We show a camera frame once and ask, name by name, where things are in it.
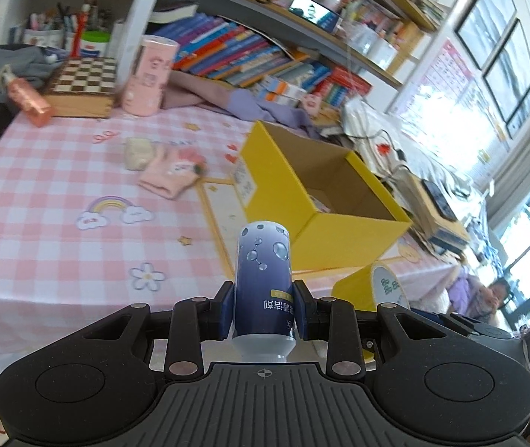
label sticker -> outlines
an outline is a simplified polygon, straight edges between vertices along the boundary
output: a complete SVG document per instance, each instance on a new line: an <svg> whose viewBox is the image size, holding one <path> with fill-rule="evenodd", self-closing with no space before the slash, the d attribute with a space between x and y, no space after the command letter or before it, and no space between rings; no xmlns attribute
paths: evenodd
<svg viewBox="0 0 530 447"><path fill-rule="evenodd" d="M248 207L248 204L257 191L257 184L252 179L251 172L242 156L238 156L236 166L232 173L232 179L234 180L234 187L240 197L240 201L242 201L242 206L244 208Z"/></svg>
<svg viewBox="0 0 530 447"><path fill-rule="evenodd" d="M400 283L382 266L375 267L373 271L373 297L376 304L395 303L410 309Z"/></svg>

chess board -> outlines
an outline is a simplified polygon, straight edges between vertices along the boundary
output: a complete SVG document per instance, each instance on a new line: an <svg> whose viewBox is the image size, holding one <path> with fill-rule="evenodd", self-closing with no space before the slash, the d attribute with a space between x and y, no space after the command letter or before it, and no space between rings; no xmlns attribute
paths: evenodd
<svg viewBox="0 0 530 447"><path fill-rule="evenodd" d="M115 59L72 58L51 77L45 98L59 117L109 117L116 92Z"/></svg>

rainbow print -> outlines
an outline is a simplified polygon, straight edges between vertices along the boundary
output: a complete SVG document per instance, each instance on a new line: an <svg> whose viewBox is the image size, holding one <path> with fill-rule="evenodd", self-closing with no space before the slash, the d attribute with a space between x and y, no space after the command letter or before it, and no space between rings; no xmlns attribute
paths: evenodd
<svg viewBox="0 0 530 447"><path fill-rule="evenodd" d="M109 207L126 210L128 207L134 207L134 204L122 197L102 197L97 198L97 200L91 203L87 208L87 211L101 213Z"/></svg>

yellow box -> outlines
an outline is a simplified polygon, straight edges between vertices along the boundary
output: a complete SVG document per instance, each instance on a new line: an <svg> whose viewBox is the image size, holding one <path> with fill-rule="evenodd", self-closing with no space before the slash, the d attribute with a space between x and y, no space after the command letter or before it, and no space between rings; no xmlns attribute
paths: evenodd
<svg viewBox="0 0 530 447"><path fill-rule="evenodd" d="M288 229L293 270L366 266L410 227L353 151L273 124L255 123L231 177L249 221Z"/></svg>

star print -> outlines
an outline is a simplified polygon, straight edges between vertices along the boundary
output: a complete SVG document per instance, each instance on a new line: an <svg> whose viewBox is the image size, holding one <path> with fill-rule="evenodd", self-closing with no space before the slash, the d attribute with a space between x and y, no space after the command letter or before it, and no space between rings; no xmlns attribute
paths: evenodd
<svg viewBox="0 0 530 447"><path fill-rule="evenodd" d="M193 124L193 123L186 123L186 124L184 125L184 127L185 127L186 129L190 129L191 131L195 131L195 132L197 132L197 131L200 130L200 127L198 127L196 124Z"/></svg>
<svg viewBox="0 0 530 447"><path fill-rule="evenodd" d="M183 235L180 236L178 239L178 242L180 242L183 246L192 245L192 239L190 237L185 237Z"/></svg>

